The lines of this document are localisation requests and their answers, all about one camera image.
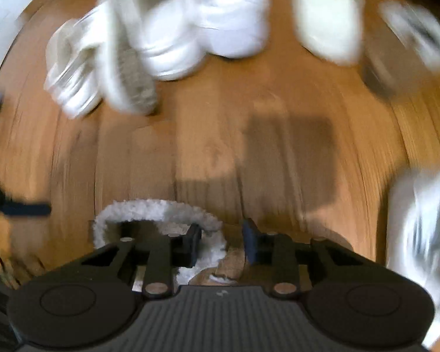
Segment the brown fleece slipper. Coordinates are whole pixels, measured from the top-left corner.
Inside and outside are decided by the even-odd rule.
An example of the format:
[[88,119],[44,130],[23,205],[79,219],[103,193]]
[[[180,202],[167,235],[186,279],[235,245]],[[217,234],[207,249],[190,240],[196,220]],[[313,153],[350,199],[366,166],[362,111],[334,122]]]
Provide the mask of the brown fleece slipper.
[[380,24],[365,43],[361,77],[384,99],[414,92],[440,75],[440,21],[423,6],[379,5]]
[[176,287],[272,287],[272,268],[247,262],[239,225],[225,224],[200,207],[176,201],[136,199],[110,204],[93,221],[94,247],[98,249],[122,238],[141,242],[159,234],[176,237],[187,233],[193,223],[202,229],[199,256],[193,268],[175,269]]

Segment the white velcro sneaker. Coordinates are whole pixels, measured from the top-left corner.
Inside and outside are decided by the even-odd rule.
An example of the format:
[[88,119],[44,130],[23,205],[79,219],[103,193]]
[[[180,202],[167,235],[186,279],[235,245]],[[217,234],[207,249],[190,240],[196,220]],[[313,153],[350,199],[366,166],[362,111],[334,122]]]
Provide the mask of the white velcro sneaker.
[[423,287],[435,306],[423,340],[440,339],[440,170],[411,170],[399,176],[389,193],[386,266]]
[[255,56],[269,35],[269,0],[193,0],[194,23],[206,51],[241,59]]

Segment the white clog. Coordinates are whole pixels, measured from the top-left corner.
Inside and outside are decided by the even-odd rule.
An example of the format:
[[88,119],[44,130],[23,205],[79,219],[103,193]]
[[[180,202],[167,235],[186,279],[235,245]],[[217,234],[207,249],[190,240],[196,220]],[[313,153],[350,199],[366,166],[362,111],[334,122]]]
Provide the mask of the white clog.
[[70,119],[87,115],[101,102],[95,53],[101,45],[101,9],[64,22],[46,48],[44,89]]
[[118,0],[130,45],[154,78],[173,81],[199,67],[206,51],[191,0]]

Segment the cream slide sandal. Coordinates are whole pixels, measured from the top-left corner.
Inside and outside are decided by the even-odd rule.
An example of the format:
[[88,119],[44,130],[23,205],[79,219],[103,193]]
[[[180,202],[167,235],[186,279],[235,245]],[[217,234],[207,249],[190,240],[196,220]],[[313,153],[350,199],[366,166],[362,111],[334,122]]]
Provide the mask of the cream slide sandal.
[[296,37],[319,58],[353,66],[362,50],[365,0],[291,0]]
[[98,0],[95,66],[105,102],[115,111],[150,115],[158,107],[155,81],[128,41],[120,0]]

